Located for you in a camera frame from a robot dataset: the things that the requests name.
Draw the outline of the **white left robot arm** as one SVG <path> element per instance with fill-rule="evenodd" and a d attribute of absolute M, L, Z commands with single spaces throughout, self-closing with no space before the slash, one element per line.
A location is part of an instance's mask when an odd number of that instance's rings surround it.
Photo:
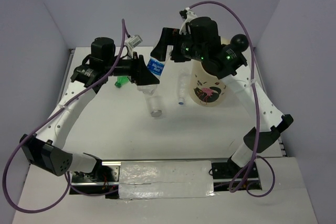
<path fill-rule="evenodd" d="M 159 79 L 149 70 L 144 57 L 134 51 L 141 42 L 139 35 L 128 35 L 122 45 L 128 52 L 121 57 L 115 55 L 111 38 L 98 37 L 93 41 L 90 54 L 74 69 L 68 88 L 48 122 L 20 140 L 31 164 L 56 176 L 80 172 L 93 182 L 102 177 L 107 168 L 100 158 L 87 153 L 66 152 L 64 146 L 80 114 L 107 83 L 109 76 L 126 76 L 139 91 L 147 95 L 154 93 Z"/>

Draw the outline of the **cream bin with black ears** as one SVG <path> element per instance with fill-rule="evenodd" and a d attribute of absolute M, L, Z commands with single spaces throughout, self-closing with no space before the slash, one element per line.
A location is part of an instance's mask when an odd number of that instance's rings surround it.
<path fill-rule="evenodd" d="M 226 98 L 227 93 L 228 87 L 224 82 L 207 73 L 199 61 L 193 61 L 189 95 L 197 105 L 204 107 L 219 106 Z"/>

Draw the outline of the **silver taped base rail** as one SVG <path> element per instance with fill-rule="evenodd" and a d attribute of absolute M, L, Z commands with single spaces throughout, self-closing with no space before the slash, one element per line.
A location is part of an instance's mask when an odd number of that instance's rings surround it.
<path fill-rule="evenodd" d="M 103 162 L 101 175 L 73 173 L 70 194 L 107 199 L 205 198 L 227 191 L 238 171 L 225 159 Z"/>

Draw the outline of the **green plastic bottle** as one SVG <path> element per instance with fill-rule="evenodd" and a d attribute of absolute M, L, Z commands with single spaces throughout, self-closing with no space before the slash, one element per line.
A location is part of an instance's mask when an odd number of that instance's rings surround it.
<path fill-rule="evenodd" d="M 129 83 L 130 79 L 128 76 L 117 76 L 117 80 L 115 82 L 115 86 L 117 88 L 121 88 L 122 86 L 124 86 L 125 84 Z"/>

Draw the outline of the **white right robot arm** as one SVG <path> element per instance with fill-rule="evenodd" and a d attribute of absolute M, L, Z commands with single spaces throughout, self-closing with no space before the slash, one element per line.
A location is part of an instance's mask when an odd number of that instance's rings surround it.
<path fill-rule="evenodd" d="M 246 35 L 237 34 L 228 44 L 222 44 L 217 23 L 209 17 L 198 17 L 186 21 L 181 29 L 164 27 L 150 56 L 164 62 L 168 46 L 173 47 L 172 61 L 198 61 L 207 74 L 224 82 L 255 120 L 255 127 L 244 136 L 243 144 L 229 159 L 229 173 L 240 177 L 257 153 L 280 138 L 293 123 L 293 117 L 277 109 L 254 79 L 252 65 L 243 55 L 251 47 Z"/>

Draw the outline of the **clear bottle with blue label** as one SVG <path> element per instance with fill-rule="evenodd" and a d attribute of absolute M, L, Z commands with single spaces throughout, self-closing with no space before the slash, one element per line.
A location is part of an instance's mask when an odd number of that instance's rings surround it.
<path fill-rule="evenodd" d="M 158 61 L 154 57 L 150 56 L 149 61 L 147 63 L 147 69 L 158 79 L 160 80 L 160 77 L 163 73 L 165 64 L 170 59 L 170 55 L 172 52 L 173 46 L 168 46 L 166 51 L 166 56 L 164 61 Z M 146 95 L 153 95 L 155 91 L 157 90 L 158 84 L 150 84 L 146 86 L 138 86 L 137 89 L 141 92 L 143 92 Z"/>

